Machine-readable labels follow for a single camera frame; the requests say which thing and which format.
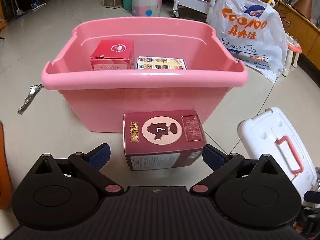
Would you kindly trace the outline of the colourful printed flat box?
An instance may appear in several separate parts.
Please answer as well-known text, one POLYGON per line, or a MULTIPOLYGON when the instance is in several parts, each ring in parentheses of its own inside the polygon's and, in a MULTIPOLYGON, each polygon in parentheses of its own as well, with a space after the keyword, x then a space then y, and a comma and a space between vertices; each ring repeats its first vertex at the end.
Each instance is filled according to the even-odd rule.
POLYGON ((186 70, 183 59, 139 56, 136 69, 186 70))

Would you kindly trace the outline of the maroon cardboard box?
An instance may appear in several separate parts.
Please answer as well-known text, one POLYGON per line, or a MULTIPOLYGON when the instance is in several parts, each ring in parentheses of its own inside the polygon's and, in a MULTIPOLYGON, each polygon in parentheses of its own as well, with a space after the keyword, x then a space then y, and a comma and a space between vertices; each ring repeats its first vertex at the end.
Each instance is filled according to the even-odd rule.
POLYGON ((189 166, 207 143, 194 109, 125 113, 123 141, 131 171, 189 166))

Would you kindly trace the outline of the silver foil wrapper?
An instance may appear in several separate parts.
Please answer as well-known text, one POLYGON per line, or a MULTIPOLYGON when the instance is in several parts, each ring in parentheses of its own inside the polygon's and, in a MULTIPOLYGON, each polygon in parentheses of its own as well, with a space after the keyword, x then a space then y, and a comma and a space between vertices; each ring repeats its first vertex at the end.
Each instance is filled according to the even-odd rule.
POLYGON ((25 98, 24 104, 17 111, 19 115, 23 115, 23 113, 27 110, 32 101, 35 99, 35 96, 37 96, 37 94, 41 91, 42 88, 42 84, 32 85, 29 87, 28 96, 25 98))

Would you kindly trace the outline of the pink plastic storage bin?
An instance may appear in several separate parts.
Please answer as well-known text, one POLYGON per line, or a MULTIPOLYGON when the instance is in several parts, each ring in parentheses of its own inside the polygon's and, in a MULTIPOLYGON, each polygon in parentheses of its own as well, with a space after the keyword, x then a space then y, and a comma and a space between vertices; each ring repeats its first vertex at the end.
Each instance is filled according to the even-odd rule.
POLYGON ((248 79, 237 61, 202 22, 167 17, 87 21, 41 74, 92 132, 120 133, 125 113, 194 109, 205 122, 225 95, 248 79), (102 40, 131 40, 134 55, 183 59, 185 70, 93 70, 90 57, 102 40))

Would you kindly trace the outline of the orange slipper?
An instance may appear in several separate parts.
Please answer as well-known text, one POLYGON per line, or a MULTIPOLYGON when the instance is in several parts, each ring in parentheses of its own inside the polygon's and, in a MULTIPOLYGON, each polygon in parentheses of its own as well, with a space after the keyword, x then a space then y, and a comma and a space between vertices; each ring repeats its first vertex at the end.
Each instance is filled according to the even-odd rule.
POLYGON ((0 127, 0 190, 0 208, 1 210, 6 210, 11 202, 12 186, 5 156, 4 129, 2 122, 0 127))

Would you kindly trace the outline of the white printed plastic bag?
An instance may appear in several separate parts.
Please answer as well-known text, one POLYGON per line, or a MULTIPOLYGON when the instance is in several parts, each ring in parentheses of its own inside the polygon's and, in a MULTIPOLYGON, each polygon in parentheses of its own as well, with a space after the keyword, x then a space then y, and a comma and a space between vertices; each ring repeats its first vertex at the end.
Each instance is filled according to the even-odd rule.
POLYGON ((227 50, 275 83, 288 51, 279 13, 261 0, 217 0, 210 26, 227 50))

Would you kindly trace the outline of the white rolling cart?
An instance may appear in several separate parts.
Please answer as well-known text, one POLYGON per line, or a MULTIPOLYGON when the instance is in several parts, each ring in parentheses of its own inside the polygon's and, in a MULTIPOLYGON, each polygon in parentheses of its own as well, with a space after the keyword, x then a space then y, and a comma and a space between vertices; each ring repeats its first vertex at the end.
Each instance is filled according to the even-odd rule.
POLYGON ((210 23, 212 19, 213 6, 215 5, 215 3, 216 0, 210 0, 210 2, 207 2, 205 0, 174 0, 172 9, 173 17, 180 18, 178 6, 181 5, 183 7, 187 7, 189 9, 206 14, 206 22, 210 23))

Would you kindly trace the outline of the wooden furniture edge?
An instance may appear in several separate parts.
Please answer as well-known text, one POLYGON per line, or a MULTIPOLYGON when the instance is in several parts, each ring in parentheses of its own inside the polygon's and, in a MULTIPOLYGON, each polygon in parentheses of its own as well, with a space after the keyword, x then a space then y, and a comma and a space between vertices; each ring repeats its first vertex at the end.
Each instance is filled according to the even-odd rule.
POLYGON ((285 31, 297 39, 302 54, 319 69, 319 28, 310 21, 312 0, 299 0, 293 6, 280 0, 275 8, 285 31))

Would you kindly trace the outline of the red small box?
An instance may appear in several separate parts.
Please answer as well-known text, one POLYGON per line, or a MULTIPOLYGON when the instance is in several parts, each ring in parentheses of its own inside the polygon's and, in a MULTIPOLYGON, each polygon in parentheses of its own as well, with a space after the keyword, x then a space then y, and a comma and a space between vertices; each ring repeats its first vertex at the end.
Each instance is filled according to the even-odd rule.
POLYGON ((91 55, 93 70, 132 69, 135 43, 132 40, 101 40, 91 55))

